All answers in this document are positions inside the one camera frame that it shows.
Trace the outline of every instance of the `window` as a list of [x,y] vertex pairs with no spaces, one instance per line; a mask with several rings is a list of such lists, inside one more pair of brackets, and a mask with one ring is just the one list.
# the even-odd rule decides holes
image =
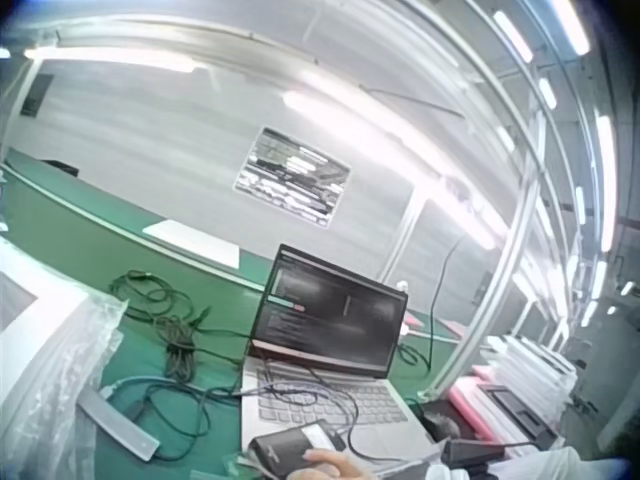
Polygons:
[[270,129],[262,131],[234,188],[327,227],[349,169],[317,150]]

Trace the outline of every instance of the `white paper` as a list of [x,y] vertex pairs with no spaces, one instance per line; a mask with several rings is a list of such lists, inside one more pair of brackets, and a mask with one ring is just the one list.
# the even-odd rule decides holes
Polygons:
[[232,268],[240,267],[240,247],[175,220],[150,225],[143,233]]

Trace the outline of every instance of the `finger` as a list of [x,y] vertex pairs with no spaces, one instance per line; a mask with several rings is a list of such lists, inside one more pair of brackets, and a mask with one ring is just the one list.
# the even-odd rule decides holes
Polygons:
[[287,480],[332,480],[329,475],[320,470],[313,468],[305,468],[302,470],[296,470],[287,477]]
[[307,450],[303,457],[309,462],[334,465],[340,471],[340,476],[342,477],[356,478],[363,476],[360,469],[351,463],[346,453],[332,450]]

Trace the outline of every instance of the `black device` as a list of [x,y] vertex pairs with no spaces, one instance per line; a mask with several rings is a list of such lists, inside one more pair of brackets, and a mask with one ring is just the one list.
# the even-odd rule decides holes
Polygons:
[[479,388],[518,425],[538,450],[549,450],[555,443],[558,434],[507,387],[479,385]]
[[404,292],[281,245],[249,354],[386,378],[407,300]]
[[342,451],[347,446],[325,420],[256,437],[249,443],[260,464],[283,480],[291,472],[311,466],[302,456],[314,448]]
[[451,470],[464,468],[477,473],[486,473],[487,462],[502,460],[505,447],[473,440],[449,440],[444,446],[440,460]]

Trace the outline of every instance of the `white label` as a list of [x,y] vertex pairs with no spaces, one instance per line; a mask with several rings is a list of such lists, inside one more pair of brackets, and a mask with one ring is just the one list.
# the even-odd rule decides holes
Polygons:
[[333,442],[318,424],[303,427],[302,433],[307,437],[307,440],[309,440],[309,443],[313,448],[321,448],[323,450],[336,449],[336,447],[333,446]]

